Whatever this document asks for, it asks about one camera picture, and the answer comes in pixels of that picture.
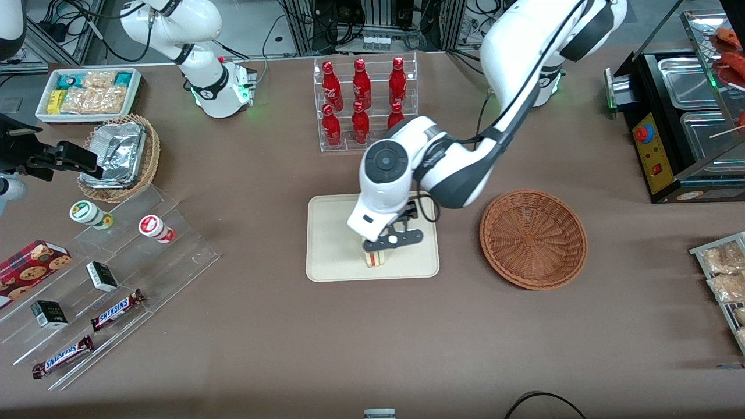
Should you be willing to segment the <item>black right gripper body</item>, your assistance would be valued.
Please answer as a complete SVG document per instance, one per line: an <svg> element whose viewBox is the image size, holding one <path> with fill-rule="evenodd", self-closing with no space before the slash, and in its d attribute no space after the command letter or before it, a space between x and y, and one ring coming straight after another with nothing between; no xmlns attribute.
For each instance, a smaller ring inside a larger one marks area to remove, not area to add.
<svg viewBox="0 0 745 419"><path fill-rule="evenodd" d="M27 160L39 153L37 133L42 128L24 124L1 114L1 172L13 174Z"/></svg>

